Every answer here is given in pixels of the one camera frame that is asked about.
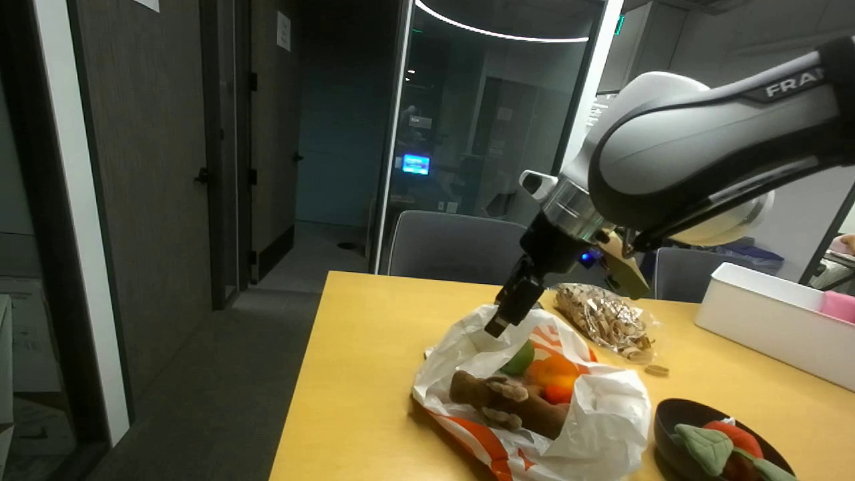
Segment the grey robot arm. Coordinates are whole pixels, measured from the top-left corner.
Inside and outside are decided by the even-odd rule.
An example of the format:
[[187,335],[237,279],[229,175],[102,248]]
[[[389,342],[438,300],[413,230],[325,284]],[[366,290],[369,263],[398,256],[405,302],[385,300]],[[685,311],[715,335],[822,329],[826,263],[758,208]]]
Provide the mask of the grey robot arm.
[[520,175],[540,211],[485,331],[520,325],[544,279],[612,230],[629,252],[743,235],[772,191],[851,163],[851,136],[851,35],[719,89],[669,72],[639,75],[554,178]]

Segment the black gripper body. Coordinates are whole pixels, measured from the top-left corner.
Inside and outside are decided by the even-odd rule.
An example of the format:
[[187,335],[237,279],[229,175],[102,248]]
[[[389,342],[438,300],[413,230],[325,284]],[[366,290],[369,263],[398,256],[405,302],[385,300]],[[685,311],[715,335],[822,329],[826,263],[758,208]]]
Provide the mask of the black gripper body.
[[496,295],[494,319],[500,325],[520,325],[544,292],[544,279],[565,274],[584,248],[584,240],[565,235],[544,215],[536,215],[520,235],[520,259]]

